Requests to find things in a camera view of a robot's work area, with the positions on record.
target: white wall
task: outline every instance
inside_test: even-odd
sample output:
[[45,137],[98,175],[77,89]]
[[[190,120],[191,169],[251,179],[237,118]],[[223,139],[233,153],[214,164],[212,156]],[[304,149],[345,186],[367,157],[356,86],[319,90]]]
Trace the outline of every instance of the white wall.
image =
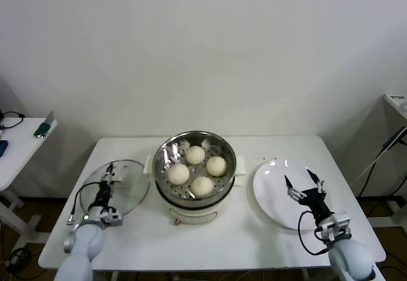
[[67,195],[104,136],[319,134],[339,157],[407,90],[406,3],[0,0],[4,104],[60,121],[16,187]]

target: floor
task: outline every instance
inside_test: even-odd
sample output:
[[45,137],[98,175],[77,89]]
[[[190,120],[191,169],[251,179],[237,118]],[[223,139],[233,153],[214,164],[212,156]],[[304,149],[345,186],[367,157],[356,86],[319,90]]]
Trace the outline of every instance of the floor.
[[[376,202],[363,202],[362,208],[365,213],[369,212],[371,208],[376,205]],[[62,208],[64,206],[63,201],[27,201],[25,200],[25,206],[22,209],[16,209],[15,213],[20,216],[24,221],[28,221],[30,217],[34,213],[42,214],[43,218],[38,225],[38,231],[51,231],[53,225],[55,224]],[[388,216],[390,215],[390,210],[386,205],[378,206],[375,211],[372,213],[372,217],[375,216]],[[407,263],[407,254],[405,250],[407,250],[407,236],[404,234],[401,228],[381,228],[375,230],[376,234],[378,235],[384,249],[391,253],[392,255],[398,257],[404,263]],[[14,243],[17,241],[18,235],[9,227],[4,227],[4,253],[5,256],[11,251]],[[41,250],[42,245],[34,245],[31,244],[28,246],[30,251],[38,252]],[[36,276],[37,274],[41,273],[43,270],[38,266],[39,254],[36,254],[33,259],[31,259],[28,267],[24,271],[20,273],[20,277],[22,278],[31,278]],[[407,274],[407,266],[403,266],[397,259],[393,258],[392,256],[387,256],[387,259],[384,263],[379,264],[380,267],[383,266],[393,266],[400,269],[403,273]],[[313,269],[309,270],[310,276],[314,276],[321,272],[330,271],[329,268],[320,268],[320,269]],[[183,280],[192,280],[191,278],[195,278],[194,280],[208,280],[208,281],[218,281],[222,277],[222,281],[237,281],[239,277],[239,281],[255,281],[255,280],[303,280],[302,274],[300,270],[265,270],[265,271],[253,271],[246,274],[246,271],[236,271],[233,273],[227,274],[227,271],[224,272],[184,272],[184,273],[120,273],[118,280],[123,281],[130,281],[130,280],[138,280],[138,281],[164,281],[164,280],[172,280],[172,277],[181,277],[184,278]],[[385,276],[386,280],[406,280],[407,277],[403,276],[400,272],[393,268],[384,268],[382,270],[383,275]],[[6,274],[4,269],[4,263],[0,266],[0,280],[2,280],[3,275]],[[46,271],[40,277],[36,278],[35,280],[38,281],[48,281],[53,280],[56,272],[55,271]],[[101,273],[99,277],[101,280],[109,280],[108,278],[111,276],[111,273]],[[8,275],[4,280],[10,280],[10,276]]]

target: black cable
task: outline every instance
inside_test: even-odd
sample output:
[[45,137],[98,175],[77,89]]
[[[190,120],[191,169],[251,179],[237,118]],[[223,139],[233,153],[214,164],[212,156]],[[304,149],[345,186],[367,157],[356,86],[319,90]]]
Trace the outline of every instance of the black cable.
[[[385,150],[385,149],[382,148],[382,149],[380,150],[380,152],[377,154],[377,156],[376,156],[375,159],[377,159],[377,158],[381,155],[381,153],[382,153],[384,150]],[[373,173],[373,170],[375,169],[375,166],[376,166],[376,162],[371,166],[370,171],[369,171],[369,174],[368,174],[368,178],[366,179],[366,182],[364,183],[364,186],[363,186],[363,188],[362,188],[362,191],[359,193],[359,196],[358,196],[358,197],[361,197],[362,194],[363,194],[363,192],[364,192],[364,190],[366,189],[366,186],[368,185],[368,183],[369,183],[369,181],[370,181],[370,176],[371,176],[371,174]]]
[[0,125],[0,130],[7,130],[7,129],[9,129],[9,128],[16,127],[16,126],[19,125],[21,122],[23,122],[23,121],[24,121],[24,118],[25,118],[25,114],[18,113],[18,112],[16,112],[16,111],[7,111],[7,112],[5,112],[5,113],[3,114],[3,116],[6,116],[7,114],[16,114],[18,117],[20,117],[20,121],[19,121],[18,123],[16,123],[16,124],[10,126],[10,127],[5,127],[4,125]]
[[400,274],[402,274],[404,277],[407,278],[407,274],[405,274],[403,271],[401,271],[399,268],[391,266],[391,265],[386,265],[382,266],[381,269],[384,270],[385,268],[393,268],[394,270],[397,270]]
[[100,184],[100,182],[97,181],[97,182],[89,182],[88,184],[84,184],[82,187],[80,187],[80,189],[78,190],[78,192],[76,192],[76,194],[75,194],[75,199],[74,199],[74,206],[72,207],[72,210],[71,210],[71,214],[72,214],[72,215],[75,214],[76,199],[78,198],[79,193],[81,193],[81,191],[82,191],[83,188],[85,188],[85,187],[87,187],[87,186],[90,186],[90,185],[92,185],[92,184]]
[[390,196],[395,195],[395,194],[400,190],[400,188],[403,186],[403,184],[405,184],[406,181],[407,181],[407,174],[406,174],[406,176],[404,177],[402,183],[397,187],[397,189],[395,189],[395,190],[392,192],[392,194],[390,194]]
[[368,212],[368,214],[366,214],[366,217],[369,217],[369,216],[373,213],[373,211],[375,211],[375,209],[376,209],[377,207],[379,207],[379,205],[381,205],[382,203],[384,203],[383,200],[381,200],[381,201],[378,202],[376,205],[374,205],[373,208]]
[[6,271],[20,280],[34,280],[39,276],[43,275],[44,273],[46,273],[47,271],[43,270],[38,275],[30,278],[25,278],[17,275],[18,272],[22,271],[24,268],[27,267],[29,261],[31,260],[32,254],[27,248],[18,248],[13,250],[6,259],[6,257],[4,256],[4,224],[2,220],[0,220],[0,225],[1,225],[1,257],[6,265]]
[[404,265],[405,268],[407,268],[407,264],[404,263],[399,257],[393,255],[392,253],[388,252],[387,250],[386,250],[386,254],[388,254],[390,257],[393,257],[394,259],[399,261],[402,265]]
[[302,246],[304,247],[304,249],[305,249],[310,255],[312,255],[312,256],[319,256],[320,254],[325,254],[326,252],[328,252],[328,249],[327,249],[327,248],[322,249],[322,250],[320,250],[319,252],[312,252],[312,251],[310,251],[310,250],[307,248],[307,246],[305,246],[305,244],[304,244],[303,238],[301,237],[301,229],[300,229],[300,226],[301,226],[301,220],[303,219],[303,216],[304,216],[304,214],[306,214],[306,213],[311,213],[311,214],[312,214],[311,211],[304,211],[303,213],[301,213],[300,219],[298,220],[298,237],[300,238],[301,245],[302,245]]
[[[406,181],[407,181],[407,174],[406,174],[406,176],[404,177],[404,179],[403,179],[403,181],[401,182],[401,184],[400,184],[389,196],[395,195],[395,194],[401,189],[401,187],[406,183]],[[384,200],[378,202],[378,203],[369,211],[369,213],[366,214],[366,217],[369,217],[369,216],[373,213],[373,211],[375,211],[375,209],[376,209],[379,205],[383,204],[384,202],[385,202]]]
[[31,278],[24,278],[24,277],[16,275],[15,273],[12,273],[12,275],[13,275],[13,277],[16,277],[17,279],[20,279],[20,280],[34,280],[34,279],[37,279],[38,277],[44,275],[46,272],[47,272],[46,270],[43,270],[41,273],[39,273],[35,277],[31,277]]
[[4,256],[4,224],[2,220],[0,220],[0,224],[1,224],[1,257],[3,259],[3,262],[6,262],[6,257]]
[[318,235],[317,235],[317,232],[318,232],[318,229],[315,229],[314,230],[314,235],[315,235],[315,237],[317,238],[317,240],[319,240],[319,241],[321,241],[321,242],[329,242],[329,240],[325,240],[325,239],[323,239],[323,238],[320,238]]

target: stainless steel pot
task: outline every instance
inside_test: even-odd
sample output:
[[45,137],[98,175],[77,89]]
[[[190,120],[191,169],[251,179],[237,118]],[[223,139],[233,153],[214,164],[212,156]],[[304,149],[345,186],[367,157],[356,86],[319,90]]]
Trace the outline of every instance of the stainless steel pot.
[[[190,165],[186,161],[186,152],[190,146],[205,149],[205,159],[199,165]],[[221,156],[226,160],[228,170],[221,177],[213,177],[206,170],[206,163],[212,156]],[[175,186],[168,179],[168,171],[175,163],[183,163],[190,170],[190,178],[182,185]],[[200,210],[219,203],[230,192],[235,182],[236,156],[231,146],[220,136],[201,131],[191,131],[176,135],[165,141],[153,158],[153,174],[158,191],[163,198],[182,209]],[[206,198],[194,199],[190,191],[191,183],[198,176],[206,176],[214,182],[215,188]]]

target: green object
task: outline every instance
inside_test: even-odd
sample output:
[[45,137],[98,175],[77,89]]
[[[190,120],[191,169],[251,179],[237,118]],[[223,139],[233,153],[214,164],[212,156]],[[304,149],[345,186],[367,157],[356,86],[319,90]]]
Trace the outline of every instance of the green object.
[[51,125],[43,122],[37,128],[36,132],[34,133],[34,136],[37,137],[37,138],[43,138],[43,137],[45,137],[46,133],[48,133],[50,128],[51,128]]
[[46,137],[46,134],[51,128],[51,124],[53,122],[53,111],[49,113],[49,115],[46,117],[45,121],[40,124],[40,126],[37,128],[37,130],[34,132],[34,137],[35,138],[44,138]]

